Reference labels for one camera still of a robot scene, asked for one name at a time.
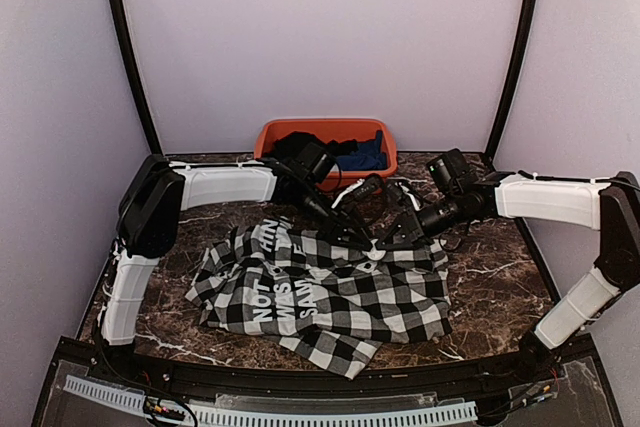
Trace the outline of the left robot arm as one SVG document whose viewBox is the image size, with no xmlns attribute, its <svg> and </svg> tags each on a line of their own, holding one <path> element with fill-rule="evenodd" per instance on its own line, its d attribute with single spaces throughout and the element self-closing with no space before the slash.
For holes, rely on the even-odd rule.
<svg viewBox="0 0 640 427">
<path fill-rule="evenodd" d="M 141 374 L 140 359 L 124 346 L 134 342 L 137 316 L 152 271 L 174 246 L 182 212 L 228 202 L 293 205 L 318 223 L 326 240 L 367 252 L 374 246 L 364 222 L 319 188 L 334 166 L 311 145 L 293 160 L 262 158 L 239 163 L 171 161 L 147 157 L 119 205 L 117 261 L 111 291 L 97 324 L 110 345 L 101 364 L 120 383 Z"/>
</svg>

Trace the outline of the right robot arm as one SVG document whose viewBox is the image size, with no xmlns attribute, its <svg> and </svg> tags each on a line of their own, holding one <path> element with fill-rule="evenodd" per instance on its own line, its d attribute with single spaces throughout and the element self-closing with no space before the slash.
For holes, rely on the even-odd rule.
<svg viewBox="0 0 640 427">
<path fill-rule="evenodd" d="M 588 230 L 596 241 L 586 272 L 566 290 L 532 328 L 528 344 L 510 360 L 521 381 L 534 379 L 549 363 L 549 352 L 613 306 L 639 285 L 639 179 L 630 171 L 610 176 L 542 175 L 525 170 L 477 174 L 462 152 L 442 153 L 426 166 L 439 192 L 437 200 L 419 200 L 410 186 L 387 184 L 403 208 L 380 250 L 402 242 L 436 238 L 450 228 L 474 221 L 508 219 L 527 227 L 554 224 Z"/>
</svg>

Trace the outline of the black white plaid shirt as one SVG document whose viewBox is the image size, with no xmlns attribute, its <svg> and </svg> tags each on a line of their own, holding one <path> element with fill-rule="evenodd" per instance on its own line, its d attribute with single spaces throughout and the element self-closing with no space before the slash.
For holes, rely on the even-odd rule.
<svg viewBox="0 0 640 427">
<path fill-rule="evenodd" d="M 447 277 L 433 241 L 369 254 L 265 219 L 207 248 L 186 298 L 203 326 L 263 336 L 353 379 L 385 343 L 451 333 Z"/>
</svg>

